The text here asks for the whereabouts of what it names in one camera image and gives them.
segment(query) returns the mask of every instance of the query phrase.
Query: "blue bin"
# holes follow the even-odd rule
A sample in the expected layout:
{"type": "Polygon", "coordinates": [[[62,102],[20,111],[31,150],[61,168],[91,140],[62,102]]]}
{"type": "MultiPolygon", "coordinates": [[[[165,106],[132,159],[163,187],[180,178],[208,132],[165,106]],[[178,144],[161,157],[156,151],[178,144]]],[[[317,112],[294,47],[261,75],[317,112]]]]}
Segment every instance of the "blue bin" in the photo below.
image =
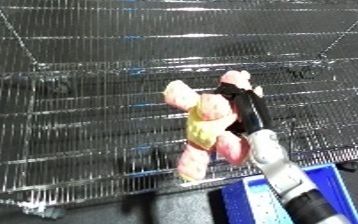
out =
{"type": "MultiPolygon", "coordinates": [[[[338,213],[358,224],[358,213],[335,165],[304,168],[338,213]]],[[[222,189],[230,224],[291,224],[262,175],[246,177],[222,189]]]]}

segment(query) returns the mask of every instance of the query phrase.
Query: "wire grid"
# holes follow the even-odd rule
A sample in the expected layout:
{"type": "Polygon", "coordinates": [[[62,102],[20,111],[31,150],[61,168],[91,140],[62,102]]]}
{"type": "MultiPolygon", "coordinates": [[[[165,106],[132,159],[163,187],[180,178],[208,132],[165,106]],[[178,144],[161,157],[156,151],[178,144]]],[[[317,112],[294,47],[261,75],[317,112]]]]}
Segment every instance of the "wire grid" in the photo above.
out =
{"type": "MultiPolygon", "coordinates": [[[[357,21],[354,1],[0,0],[0,204],[192,189],[161,92],[229,69],[263,86],[293,160],[358,159],[357,21]]],[[[197,187],[257,172],[214,156],[197,187]]]]}

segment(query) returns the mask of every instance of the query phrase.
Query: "black surface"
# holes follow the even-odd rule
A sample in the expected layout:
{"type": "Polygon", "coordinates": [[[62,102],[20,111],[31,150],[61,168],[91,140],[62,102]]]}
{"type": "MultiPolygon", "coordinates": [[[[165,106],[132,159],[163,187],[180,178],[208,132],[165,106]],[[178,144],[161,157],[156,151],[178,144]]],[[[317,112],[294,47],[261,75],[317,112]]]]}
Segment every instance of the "black surface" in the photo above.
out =
{"type": "MultiPolygon", "coordinates": [[[[358,171],[341,174],[358,210],[358,171]]],[[[227,218],[219,192],[208,189],[165,196],[131,196],[121,202],[69,210],[63,219],[57,221],[43,220],[14,209],[0,207],[0,224],[7,223],[225,224],[227,218]]]]}

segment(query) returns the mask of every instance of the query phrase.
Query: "stuffed toy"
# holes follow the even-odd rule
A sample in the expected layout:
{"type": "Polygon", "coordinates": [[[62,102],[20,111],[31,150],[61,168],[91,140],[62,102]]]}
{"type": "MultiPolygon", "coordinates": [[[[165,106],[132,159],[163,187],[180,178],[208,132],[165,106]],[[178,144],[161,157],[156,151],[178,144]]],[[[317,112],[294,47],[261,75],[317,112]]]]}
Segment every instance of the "stuffed toy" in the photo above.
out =
{"type": "MultiPolygon", "coordinates": [[[[246,71],[229,71],[220,83],[252,90],[250,74],[246,71]]],[[[262,97],[262,88],[253,91],[262,97]]],[[[232,165],[240,166],[247,159],[249,145],[228,128],[238,121],[236,108],[220,94],[198,94],[180,80],[172,81],[163,92],[165,102],[186,111],[187,143],[177,166],[179,175],[187,181],[205,178],[211,152],[216,151],[232,165]]]]}

